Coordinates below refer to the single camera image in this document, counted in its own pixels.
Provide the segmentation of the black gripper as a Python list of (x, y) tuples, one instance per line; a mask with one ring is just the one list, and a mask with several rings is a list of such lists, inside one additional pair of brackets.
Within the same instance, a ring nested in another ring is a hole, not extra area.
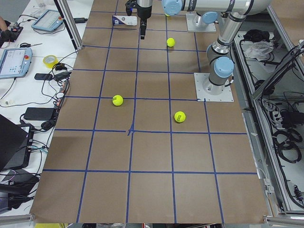
[(144, 40), (147, 28), (147, 19), (151, 17), (152, 6), (149, 7), (137, 7), (137, 16), (141, 19), (140, 21), (140, 39)]

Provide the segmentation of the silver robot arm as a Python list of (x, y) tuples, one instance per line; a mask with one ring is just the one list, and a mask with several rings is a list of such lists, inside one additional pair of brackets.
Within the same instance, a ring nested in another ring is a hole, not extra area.
[(247, 15), (258, 14), (265, 10), (270, 0), (163, 0), (165, 14), (173, 16), (180, 11), (200, 12), (219, 11), (228, 13), (224, 27), (215, 42), (207, 50), (210, 65), (208, 79), (203, 82), (203, 89), (211, 95), (219, 95), (225, 87), (225, 82), (234, 70), (233, 61), (226, 56), (231, 44)]
[(205, 27), (209, 24), (214, 23), (218, 18), (216, 11), (196, 12), (195, 23), (198, 27)]

